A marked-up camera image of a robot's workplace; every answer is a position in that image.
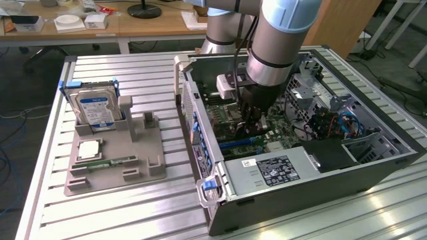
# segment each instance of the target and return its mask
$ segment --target white box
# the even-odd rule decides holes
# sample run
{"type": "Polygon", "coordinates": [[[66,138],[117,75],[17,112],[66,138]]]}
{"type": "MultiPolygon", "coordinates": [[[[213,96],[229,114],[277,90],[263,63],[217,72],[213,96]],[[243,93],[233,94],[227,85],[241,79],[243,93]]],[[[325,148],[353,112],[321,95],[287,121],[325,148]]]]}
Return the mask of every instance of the white box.
{"type": "Polygon", "coordinates": [[[363,52],[364,46],[368,45],[368,41],[371,40],[371,35],[367,34],[364,31],[360,33],[357,42],[353,45],[353,48],[351,50],[351,54],[359,54],[363,52]]]}
{"type": "Polygon", "coordinates": [[[58,16],[53,22],[58,34],[86,30],[81,19],[73,15],[58,16]]]}
{"type": "Polygon", "coordinates": [[[40,32],[45,21],[41,16],[10,16],[17,32],[40,32]]]}
{"type": "Polygon", "coordinates": [[[86,29],[105,29],[106,28],[106,17],[102,14],[88,15],[84,20],[86,29]]]}

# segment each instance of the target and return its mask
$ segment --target white handle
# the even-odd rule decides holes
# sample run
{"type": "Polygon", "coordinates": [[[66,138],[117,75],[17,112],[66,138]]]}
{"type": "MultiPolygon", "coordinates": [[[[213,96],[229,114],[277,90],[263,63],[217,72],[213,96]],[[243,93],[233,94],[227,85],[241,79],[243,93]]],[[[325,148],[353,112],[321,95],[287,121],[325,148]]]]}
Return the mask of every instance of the white handle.
{"type": "Polygon", "coordinates": [[[221,195],[216,199],[207,200],[204,195],[204,190],[201,189],[203,183],[215,179],[215,175],[208,176],[207,178],[201,178],[195,183],[195,189],[197,190],[199,202],[203,208],[215,207],[216,203],[225,199],[224,191],[221,191],[221,195]]]}

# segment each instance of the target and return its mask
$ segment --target slotted metal surface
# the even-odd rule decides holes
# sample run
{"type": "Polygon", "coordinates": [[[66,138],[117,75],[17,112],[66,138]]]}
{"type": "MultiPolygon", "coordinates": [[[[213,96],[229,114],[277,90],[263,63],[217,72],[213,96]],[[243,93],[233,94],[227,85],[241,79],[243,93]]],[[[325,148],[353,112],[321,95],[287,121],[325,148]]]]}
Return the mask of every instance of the slotted metal surface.
{"type": "MultiPolygon", "coordinates": [[[[427,147],[425,129],[328,49],[315,47],[400,127],[427,147]]],[[[367,192],[208,237],[173,102],[173,56],[192,52],[78,57],[62,79],[119,80],[133,96],[133,116],[155,111],[160,119],[167,178],[97,192],[64,196],[74,115],[54,97],[38,162],[16,239],[419,239],[427,236],[427,161],[399,170],[367,192]]],[[[345,88],[324,74],[337,93],[345,88]]]]}

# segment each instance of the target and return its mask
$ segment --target table leg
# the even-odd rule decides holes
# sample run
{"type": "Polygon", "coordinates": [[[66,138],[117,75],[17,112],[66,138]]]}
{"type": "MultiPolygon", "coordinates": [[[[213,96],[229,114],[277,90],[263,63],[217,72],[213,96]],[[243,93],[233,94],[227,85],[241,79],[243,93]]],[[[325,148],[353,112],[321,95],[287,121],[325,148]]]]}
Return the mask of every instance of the table leg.
{"type": "Polygon", "coordinates": [[[411,12],[411,14],[407,16],[401,26],[399,27],[399,30],[395,32],[387,46],[385,49],[389,50],[396,42],[396,40],[399,39],[401,33],[404,32],[404,30],[407,29],[409,23],[412,22],[413,18],[416,17],[416,15],[419,14],[420,10],[423,9],[425,5],[425,1],[421,1],[417,5],[417,7],[413,9],[413,11],[411,12]]]}
{"type": "Polygon", "coordinates": [[[119,38],[117,39],[120,54],[129,54],[129,38],[119,38]]]}
{"type": "Polygon", "coordinates": [[[403,5],[401,1],[397,1],[395,3],[395,5],[393,5],[393,7],[392,7],[392,9],[391,9],[384,21],[381,21],[381,24],[380,24],[380,26],[379,26],[379,28],[377,28],[371,40],[367,43],[367,46],[365,46],[367,50],[369,50],[373,47],[373,44],[375,44],[376,40],[379,39],[380,35],[383,34],[383,31],[387,28],[387,26],[388,26],[393,16],[396,15],[396,12],[400,9],[401,5],[403,5]]]}
{"type": "Polygon", "coordinates": [[[412,69],[415,68],[416,64],[419,64],[421,58],[425,56],[427,54],[427,45],[424,46],[424,48],[420,50],[419,54],[416,55],[416,57],[413,58],[413,60],[411,61],[411,63],[408,64],[408,67],[412,69]]]}

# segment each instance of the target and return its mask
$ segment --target desk lamp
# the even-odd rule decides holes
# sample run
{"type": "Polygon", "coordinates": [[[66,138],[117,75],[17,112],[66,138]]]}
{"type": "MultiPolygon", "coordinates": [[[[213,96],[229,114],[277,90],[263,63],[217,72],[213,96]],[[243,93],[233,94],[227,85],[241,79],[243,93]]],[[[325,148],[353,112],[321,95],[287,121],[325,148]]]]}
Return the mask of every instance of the desk lamp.
{"type": "Polygon", "coordinates": [[[160,16],[161,9],[155,5],[145,4],[145,0],[140,0],[140,4],[127,8],[127,13],[140,19],[153,19],[160,16]]]}

